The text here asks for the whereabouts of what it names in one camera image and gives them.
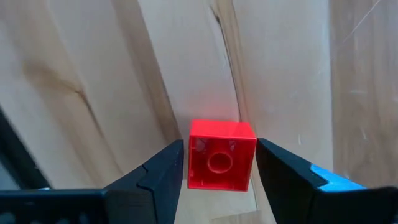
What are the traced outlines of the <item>red two-by-two building block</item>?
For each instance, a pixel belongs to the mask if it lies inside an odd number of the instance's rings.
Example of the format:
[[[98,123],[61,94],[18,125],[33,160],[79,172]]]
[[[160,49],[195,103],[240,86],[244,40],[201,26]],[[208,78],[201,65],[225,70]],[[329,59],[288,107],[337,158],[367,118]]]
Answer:
[[[249,123],[196,119],[188,142],[187,187],[246,192],[257,137]]]

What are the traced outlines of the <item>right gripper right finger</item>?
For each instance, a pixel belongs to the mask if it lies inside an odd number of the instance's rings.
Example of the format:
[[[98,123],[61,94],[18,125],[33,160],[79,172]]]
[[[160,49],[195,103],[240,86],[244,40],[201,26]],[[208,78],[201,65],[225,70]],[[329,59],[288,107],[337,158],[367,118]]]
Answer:
[[[397,187],[363,187],[264,138],[256,161],[277,224],[398,224]]]

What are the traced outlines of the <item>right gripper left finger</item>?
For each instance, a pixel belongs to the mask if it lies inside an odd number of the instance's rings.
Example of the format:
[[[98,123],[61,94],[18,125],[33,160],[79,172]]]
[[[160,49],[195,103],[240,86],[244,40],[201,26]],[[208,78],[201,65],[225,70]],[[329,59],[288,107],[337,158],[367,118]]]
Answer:
[[[183,180],[176,140],[103,189],[0,191],[0,224],[174,224]]]

